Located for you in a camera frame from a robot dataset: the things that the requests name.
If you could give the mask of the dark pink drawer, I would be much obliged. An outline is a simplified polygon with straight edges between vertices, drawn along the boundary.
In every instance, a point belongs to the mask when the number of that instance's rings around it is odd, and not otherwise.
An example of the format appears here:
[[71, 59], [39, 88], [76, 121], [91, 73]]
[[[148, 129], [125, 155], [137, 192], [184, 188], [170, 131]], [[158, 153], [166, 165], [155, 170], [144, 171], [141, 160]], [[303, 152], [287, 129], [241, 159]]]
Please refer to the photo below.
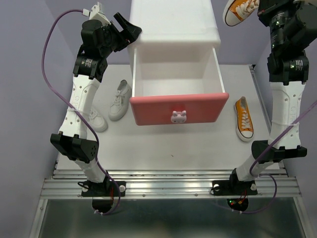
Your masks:
[[176, 58], [151, 62], [134, 50], [130, 104], [136, 125], [174, 124], [173, 111], [187, 112], [182, 124], [217, 121], [229, 94], [215, 49]]

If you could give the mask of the pink bunny knob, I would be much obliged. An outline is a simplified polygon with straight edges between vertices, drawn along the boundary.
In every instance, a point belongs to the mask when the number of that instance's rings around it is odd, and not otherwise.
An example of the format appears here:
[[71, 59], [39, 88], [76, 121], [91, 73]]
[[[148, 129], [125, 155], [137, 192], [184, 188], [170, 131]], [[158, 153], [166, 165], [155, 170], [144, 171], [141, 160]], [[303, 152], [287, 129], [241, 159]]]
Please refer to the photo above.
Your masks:
[[184, 123], [187, 120], [187, 112], [173, 111], [170, 120], [172, 123]]

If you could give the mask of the orange sneaker one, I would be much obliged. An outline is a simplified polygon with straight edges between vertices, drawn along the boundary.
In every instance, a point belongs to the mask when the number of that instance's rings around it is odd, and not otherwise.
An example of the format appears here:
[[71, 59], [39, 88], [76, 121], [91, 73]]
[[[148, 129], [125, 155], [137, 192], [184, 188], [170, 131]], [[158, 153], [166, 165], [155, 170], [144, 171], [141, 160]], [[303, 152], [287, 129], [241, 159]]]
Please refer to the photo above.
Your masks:
[[234, 104], [236, 114], [236, 133], [244, 142], [250, 142], [254, 136], [254, 128], [246, 97], [241, 97]]
[[247, 19], [259, 5], [259, 0], [229, 0], [224, 8], [223, 21], [234, 27]]

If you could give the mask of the white sneaker near arm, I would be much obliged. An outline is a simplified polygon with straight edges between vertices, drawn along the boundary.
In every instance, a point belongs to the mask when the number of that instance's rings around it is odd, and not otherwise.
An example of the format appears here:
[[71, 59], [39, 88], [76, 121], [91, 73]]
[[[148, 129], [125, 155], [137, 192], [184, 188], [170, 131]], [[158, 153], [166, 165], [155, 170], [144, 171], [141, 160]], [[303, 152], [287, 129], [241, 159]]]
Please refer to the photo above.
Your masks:
[[91, 107], [89, 112], [89, 125], [95, 132], [104, 132], [108, 129], [106, 119], [94, 107]]

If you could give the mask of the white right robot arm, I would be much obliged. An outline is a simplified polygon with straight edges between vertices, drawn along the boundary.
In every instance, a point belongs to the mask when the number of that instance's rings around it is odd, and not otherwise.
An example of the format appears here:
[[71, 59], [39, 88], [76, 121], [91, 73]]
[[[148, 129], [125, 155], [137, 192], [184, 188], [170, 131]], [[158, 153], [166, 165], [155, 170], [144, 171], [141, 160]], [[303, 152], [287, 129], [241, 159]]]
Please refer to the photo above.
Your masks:
[[232, 172], [228, 188], [233, 193], [271, 164], [307, 154], [299, 138], [300, 106], [309, 76], [305, 48], [317, 37], [317, 7], [303, 0], [230, 0], [223, 21], [233, 27], [253, 12], [270, 29], [271, 130], [268, 140], [252, 143], [250, 157]]

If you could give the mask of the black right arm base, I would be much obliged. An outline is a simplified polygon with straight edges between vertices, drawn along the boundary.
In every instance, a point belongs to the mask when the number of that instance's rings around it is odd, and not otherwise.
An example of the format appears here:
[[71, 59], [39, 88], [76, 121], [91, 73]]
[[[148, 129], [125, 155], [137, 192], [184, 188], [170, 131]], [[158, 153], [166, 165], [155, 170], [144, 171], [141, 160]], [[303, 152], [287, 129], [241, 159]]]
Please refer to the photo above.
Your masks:
[[255, 181], [214, 180], [210, 189], [214, 196], [227, 196], [227, 204], [234, 211], [245, 212], [249, 206], [248, 196], [257, 195]]

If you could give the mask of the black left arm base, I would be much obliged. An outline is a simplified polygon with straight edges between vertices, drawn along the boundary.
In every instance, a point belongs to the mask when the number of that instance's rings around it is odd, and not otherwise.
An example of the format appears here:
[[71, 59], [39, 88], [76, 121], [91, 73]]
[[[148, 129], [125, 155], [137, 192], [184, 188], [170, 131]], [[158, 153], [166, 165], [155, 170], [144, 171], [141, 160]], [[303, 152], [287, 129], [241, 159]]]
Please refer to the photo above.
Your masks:
[[121, 198], [125, 196], [126, 181], [110, 181], [105, 178], [102, 183], [80, 181], [77, 183], [82, 191], [82, 197], [92, 198], [92, 209], [95, 214], [110, 215], [118, 207]]

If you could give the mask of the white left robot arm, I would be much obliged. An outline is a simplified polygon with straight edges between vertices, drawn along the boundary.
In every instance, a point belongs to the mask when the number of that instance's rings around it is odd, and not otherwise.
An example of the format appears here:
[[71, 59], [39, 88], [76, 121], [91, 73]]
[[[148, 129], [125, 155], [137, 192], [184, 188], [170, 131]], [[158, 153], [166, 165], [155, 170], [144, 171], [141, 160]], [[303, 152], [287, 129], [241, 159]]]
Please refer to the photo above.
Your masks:
[[79, 48], [73, 69], [73, 86], [67, 112], [57, 134], [52, 134], [51, 144], [69, 160], [74, 161], [84, 172], [93, 190], [98, 195], [110, 191], [110, 183], [105, 180], [106, 171], [97, 159], [99, 140], [88, 140], [89, 113], [95, 94], [102, 82], [108, 66], [107, 57], [125, 49], [137, 40], [142, 32], [119, 12], [114, 19], [122, 27], [119, 31], [113, 22], [92, 18], [82, 24], [82, 45]]

